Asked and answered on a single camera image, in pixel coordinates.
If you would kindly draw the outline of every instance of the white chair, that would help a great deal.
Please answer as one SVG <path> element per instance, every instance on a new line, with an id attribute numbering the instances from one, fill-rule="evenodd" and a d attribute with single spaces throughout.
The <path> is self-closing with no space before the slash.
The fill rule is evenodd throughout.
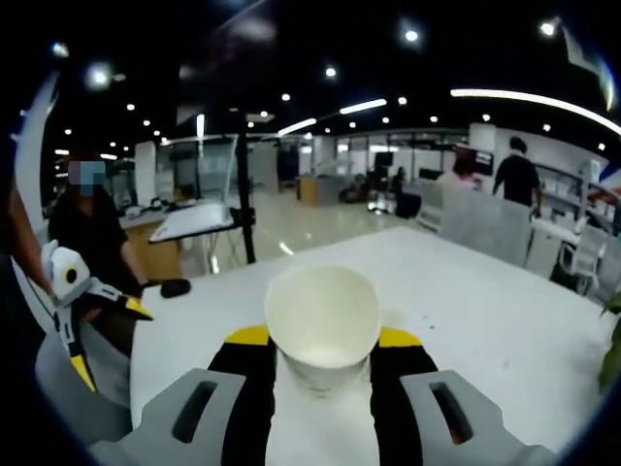
<path id="1" fill-rule="evenodd" d="M 524 267 L 531 239 L 530 209 L 467 189 L 444 190 L 440 236 Z"/>
<path id="2" fill-rule="evenodd" d="M 51 405 L 83 445 L 115 442 L 132 431 L 129 409 L 88 389 L 55 331 L 48 333 L 39 348 L 35 376 Z"/>
<path id="3" fill-rule="evenodd" d="M 416 221 L 433 231 L 440 231 L 442 223 L 443 198 L 442 185 L 429 180 L 421 180 L 421 206 Z"/>
<path id="4" fill-rule="evenodd" d="M 621 244 L 612 236 L 606 239 L 604 257 L 597 274 L 598 286 L 592 286 L 587 296 L 603 304 L 621 289 Z"/>
<path id="5" fill-rule="evenodd" d="M 586 294 L 589 288 L 600 286 L 598 280 L 598 262 L 600 253 L 605 248 L 608 234 L 591 225 L 586 225 L 580 235 L 577 247 L 564 244 L 561 248 L 559 264 L 566 274 L 578 276 L 578 294 Z"/>

